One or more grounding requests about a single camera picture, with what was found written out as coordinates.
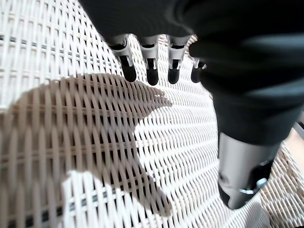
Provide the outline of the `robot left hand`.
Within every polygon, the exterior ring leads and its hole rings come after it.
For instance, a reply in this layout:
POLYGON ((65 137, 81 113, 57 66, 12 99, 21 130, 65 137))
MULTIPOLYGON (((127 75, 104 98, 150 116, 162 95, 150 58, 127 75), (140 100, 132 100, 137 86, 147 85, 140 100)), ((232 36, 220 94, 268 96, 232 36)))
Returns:
POLYGON ((125 34, 143 48, 165 34, 173 50, 170 82, 182 37, 195 63, 191 79, 211 92, 218 125, 218 190, 230 209, 243 207, 269 178, 271 167, 304 105, 304 3, 301 0, 83 0, 93 25, 131 60, 125 34))

